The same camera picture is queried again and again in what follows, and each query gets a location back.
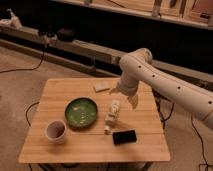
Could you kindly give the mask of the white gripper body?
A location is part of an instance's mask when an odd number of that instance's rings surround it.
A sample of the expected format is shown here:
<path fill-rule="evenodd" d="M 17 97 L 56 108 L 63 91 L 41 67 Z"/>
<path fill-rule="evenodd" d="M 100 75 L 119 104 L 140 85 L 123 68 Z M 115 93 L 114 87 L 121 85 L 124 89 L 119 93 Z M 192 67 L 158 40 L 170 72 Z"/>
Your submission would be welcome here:
<path fill-rule="evenodd" d="M 117 83 L 117 88 L 126 96 L 134 96 L 137 93 L 138 85 L 138 80 L 128 75 L 122 75 Z"/>

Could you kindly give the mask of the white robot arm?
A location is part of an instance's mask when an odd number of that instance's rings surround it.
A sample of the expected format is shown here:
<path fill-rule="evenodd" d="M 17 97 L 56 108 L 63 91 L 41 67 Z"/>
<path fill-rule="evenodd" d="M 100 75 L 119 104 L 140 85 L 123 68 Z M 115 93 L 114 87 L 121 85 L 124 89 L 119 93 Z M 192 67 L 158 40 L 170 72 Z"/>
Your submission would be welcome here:
<path fill-rule="evenodd" d="M 213 131 L 213 92 L 154 68 L 151 65 L 152 58 L 152 53 L 147 48 L 124 54 L 119 61 L 122 74 L 117 90 L 126 96 L 134 96 L 142 81 L 181 105 Z"/>

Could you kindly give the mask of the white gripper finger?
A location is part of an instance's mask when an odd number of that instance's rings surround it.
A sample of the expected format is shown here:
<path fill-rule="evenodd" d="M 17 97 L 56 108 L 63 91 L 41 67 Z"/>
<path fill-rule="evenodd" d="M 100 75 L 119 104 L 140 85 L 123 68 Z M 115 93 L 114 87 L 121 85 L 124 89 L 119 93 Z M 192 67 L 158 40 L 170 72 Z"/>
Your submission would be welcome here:
<path fill-rule="evenodd" d="M 113 88 L 110 90 L 109 94 L 113 94 L 113 93 L 117 93 L 118 89 L 117 88 Z"/>
<path fill-rule="evenodd" d="M 138 95 L 133 95 L 128 98 L 129 103 L 131 104 L 132 108 L 135 109 L 138 105 Z"/>

